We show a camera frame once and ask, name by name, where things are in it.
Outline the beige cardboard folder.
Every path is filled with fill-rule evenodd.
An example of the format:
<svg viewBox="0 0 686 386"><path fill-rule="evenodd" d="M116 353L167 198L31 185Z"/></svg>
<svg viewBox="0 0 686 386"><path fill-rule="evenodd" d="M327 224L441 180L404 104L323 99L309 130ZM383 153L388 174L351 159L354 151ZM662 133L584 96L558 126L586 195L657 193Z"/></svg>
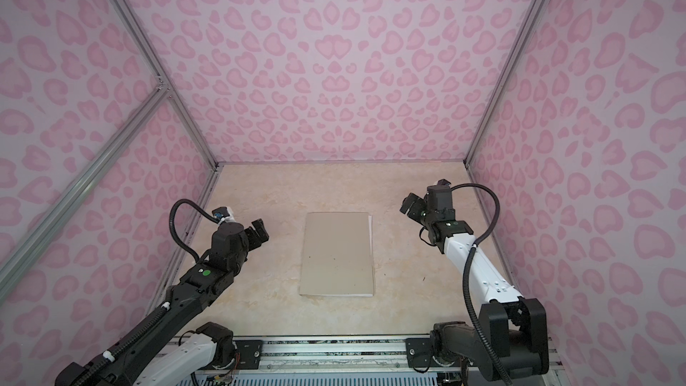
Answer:
<svg viewBox="0 0 686 386"><path fill-rule="evenodd" d="M366 212L307 215L299 282L301 296L373 296L374 266L369 254L367 218Z"/></svg>

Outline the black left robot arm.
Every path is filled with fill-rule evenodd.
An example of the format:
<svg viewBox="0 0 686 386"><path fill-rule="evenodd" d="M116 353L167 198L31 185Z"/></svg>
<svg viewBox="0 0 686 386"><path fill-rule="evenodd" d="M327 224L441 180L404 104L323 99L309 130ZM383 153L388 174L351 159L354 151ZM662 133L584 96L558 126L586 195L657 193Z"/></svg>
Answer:
<svg viewBox="0 0 686 386"><path fill-rule="evenodd" d="M72 362L56 385L132 385L164 346L193 318L212 305L240 274L248 253L269 241L261 219L246 228L224 222L211 248L166 291L163 303L129 333L84 366Z"/></svg>

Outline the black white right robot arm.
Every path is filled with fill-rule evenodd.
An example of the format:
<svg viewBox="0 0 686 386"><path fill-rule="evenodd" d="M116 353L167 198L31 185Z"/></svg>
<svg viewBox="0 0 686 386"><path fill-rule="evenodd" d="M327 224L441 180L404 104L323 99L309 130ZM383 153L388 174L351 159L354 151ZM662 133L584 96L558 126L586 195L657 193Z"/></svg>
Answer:
<svg viewBox="0 0 686 386"><path fill-rule="evenodd" d="M436 323L422 350L407 348L407 363L418 373L432 366L457 366L463 384L468 383L469 369L474 366L486 381L511 385L518 379L546 375L550 369L547 312L536 298L525 298L483 252L482 243L494 232L501 205L492 189L477 188L494 203L494 213L481 235L457 219L456 188L446 180L428 187L422 197L408 194L400 207L402 214L421 226L419 238L461 272L469 318Z"/></svg>

